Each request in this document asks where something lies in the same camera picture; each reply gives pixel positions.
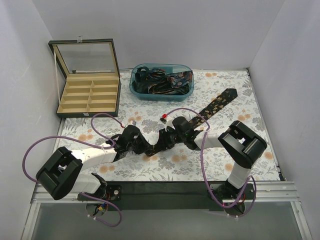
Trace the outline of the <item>black gold floral tie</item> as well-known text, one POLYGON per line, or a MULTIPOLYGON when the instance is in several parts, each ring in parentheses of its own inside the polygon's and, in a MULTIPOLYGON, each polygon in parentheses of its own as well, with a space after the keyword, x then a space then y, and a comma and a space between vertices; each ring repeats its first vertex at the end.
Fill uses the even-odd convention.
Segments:
MULTIPOLYGON (((208 119, 222 110, 226 105, 231 103, 235 98, 238 97, 237 90, 235 88, 227 88, 220 95, 218 95, 211 103, 209 103, 203 110, 196 114, 191 120, 187 120, 192 124, 194 130, 202 124, 205 124, 208 119)), ((197 137, 200 135, 201 131, 197 130, 197 137)), ((145 151, 145 154, 149 157, 155 155, 157 152, 154 152, 154 145, 150 146, 148 150, 145 151)))

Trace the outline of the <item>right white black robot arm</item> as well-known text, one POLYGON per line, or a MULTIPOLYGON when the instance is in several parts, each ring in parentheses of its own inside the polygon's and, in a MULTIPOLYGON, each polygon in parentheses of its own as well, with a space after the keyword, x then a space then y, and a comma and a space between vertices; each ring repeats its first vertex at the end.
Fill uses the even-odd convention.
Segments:
POLYGON ((165 128, 159 131, 157 143, 149 155, 169 150, 183 143, 190 150, 223 148, 234 160, 231 174, 219 187, 212 190, 217 199, 237 199, 245 192, 244 184, 251 170, 267 148, 266 141, 239 120, 229 127, 211 132, 196 130, 196 124, 183 116, 171 118, 163 115, 160 119, 165 128))

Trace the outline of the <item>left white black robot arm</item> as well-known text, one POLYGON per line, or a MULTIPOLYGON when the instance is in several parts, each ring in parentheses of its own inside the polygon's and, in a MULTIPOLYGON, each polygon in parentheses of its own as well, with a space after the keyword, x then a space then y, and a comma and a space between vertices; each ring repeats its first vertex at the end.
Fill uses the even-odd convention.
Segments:
POLYGON ((97 147, 69 150, 59 147, 36 174, 36 180, 54 200, 61 200, 69 193, 85 193, 95 200, 106 197, 107 182, 97 173, 85 170, 116 162, 129 152, 143 154, 153 147, 140 129, 128 125, 121 134, 116 134, 97 147))

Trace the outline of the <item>pile of dark ties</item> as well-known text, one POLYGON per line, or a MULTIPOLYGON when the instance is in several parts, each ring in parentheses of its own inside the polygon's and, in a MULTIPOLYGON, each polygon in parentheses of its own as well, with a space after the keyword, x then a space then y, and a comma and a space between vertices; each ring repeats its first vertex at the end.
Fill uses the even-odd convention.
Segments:
POLYGON ((190 84, 181 88, 172 88, 167 80, 167 75, 163 68, 140 67, 135 73, 135 80, 132 88, 139 94, 153 95, 186 95, 190 91, 190 84))

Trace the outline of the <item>floral patterned table mat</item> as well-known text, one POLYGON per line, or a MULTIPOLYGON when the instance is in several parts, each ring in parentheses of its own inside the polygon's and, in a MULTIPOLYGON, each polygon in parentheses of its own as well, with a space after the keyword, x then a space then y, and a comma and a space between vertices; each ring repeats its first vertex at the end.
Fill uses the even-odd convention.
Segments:
MULTIPOLYGON (((222 129, 239 120, 268 140, 269 136, 260 113, 249 73, 243 71, 194 71, 193 93, 181 102, 145 101, 138 99, 130 90, 131 73, 120 74, 121 91, 118 120, 107 117, 68 118, 62 122, 56 141, 57 147, 69 150, 87 148, 89 144, 100 145, 105 136, 121 132, 120 124, 135 121, 144 137, 154 144, 163 127, 160 116, 169 113, 175 118, 194 117, 216 96, 227 88, 237 90, 237 98, 200 126, 201 130, 222 129)), ((108 181, 224 181, 233 169, 234 161, 225 149, 209 148, 200 154, 183 144, 148 157, 144 154, 128 154, 114 163, 103 163, 87 170, 98 173, 108 181)))

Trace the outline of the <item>blue floral tie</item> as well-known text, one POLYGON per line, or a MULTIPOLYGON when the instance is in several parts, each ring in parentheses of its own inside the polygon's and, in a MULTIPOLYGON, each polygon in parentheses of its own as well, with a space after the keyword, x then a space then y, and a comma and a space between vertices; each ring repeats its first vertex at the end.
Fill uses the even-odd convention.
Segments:
POLYGON ((193 71, 188 70, 188 71, 168 74, 167 81, 170 82, 170 86, 173 89, 182 88, 186 85, 189 85, 193 81, 193 71))

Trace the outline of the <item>teal plastic bin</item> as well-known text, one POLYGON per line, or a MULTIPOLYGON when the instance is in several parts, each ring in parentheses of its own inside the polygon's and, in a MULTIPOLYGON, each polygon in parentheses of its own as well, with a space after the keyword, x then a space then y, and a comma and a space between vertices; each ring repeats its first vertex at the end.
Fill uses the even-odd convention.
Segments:
POLYGON ((129 81, 129 89, 140 100, 163 101, 163 102, 181 102, 181 101, 184 101, 186 98, 188 98, 194 91, 195 81, 194 81, 194 73, 193 73, 192 82, 189 85, 190 91, 185 95, 161 95, 161 94, 138 93, 138 92, 134 91, 132 83, 135 80, 135 73, 137 72, 138 68, 141 68, 141 67, 147 67, 149 69, 153 69, 153 68, 165 69, 165 72, 167 74, 184 72, 184 71, 192 71, 191 68, 189 68, 188 66, 181 65, 181 64, 142 63, 142 64, 135 66, 131 72, 131 77, 130 77, 130 81, 129 81))

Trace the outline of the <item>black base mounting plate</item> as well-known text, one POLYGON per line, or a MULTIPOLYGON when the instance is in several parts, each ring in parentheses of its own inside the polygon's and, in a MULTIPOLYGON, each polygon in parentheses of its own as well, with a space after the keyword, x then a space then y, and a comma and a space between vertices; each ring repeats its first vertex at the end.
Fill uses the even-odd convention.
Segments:
POLYGON ((245 211, 245 201, 255 196, 254 185, 248 183, 243 193, 225 181, 214 181, 205 186, 202 181, 110 181, 96 193, 81 195, 70 192, 69 197, 92 204, 95 198, 108 200, 120 210, 209 210, 222 211, 230 205, 233 214, 245 211))

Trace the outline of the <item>black compartment display box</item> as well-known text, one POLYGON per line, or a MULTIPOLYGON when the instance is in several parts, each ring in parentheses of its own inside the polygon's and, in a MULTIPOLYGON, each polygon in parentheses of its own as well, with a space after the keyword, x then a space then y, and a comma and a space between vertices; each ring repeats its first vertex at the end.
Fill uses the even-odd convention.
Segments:
POLYGON ((90 118, 98 113, 116 117, 121 80, 115 44, 111 38, 51 40, 55 71, 65 84, 56 115, 61 119, 90 118))

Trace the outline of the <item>aluminium frame rail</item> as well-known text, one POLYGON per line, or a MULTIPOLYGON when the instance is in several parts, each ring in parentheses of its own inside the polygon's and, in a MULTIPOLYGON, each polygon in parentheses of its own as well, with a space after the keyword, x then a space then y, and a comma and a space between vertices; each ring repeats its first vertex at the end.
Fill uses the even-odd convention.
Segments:
POLYGON ((301 199, 290 181, 259 181, 245 216, 208 209, 109 209, 109 227, 88 216, 96 202, 69 195, 55 201, 43 187, 34 190, 22 234, 24 240, 310 240, 301 199))

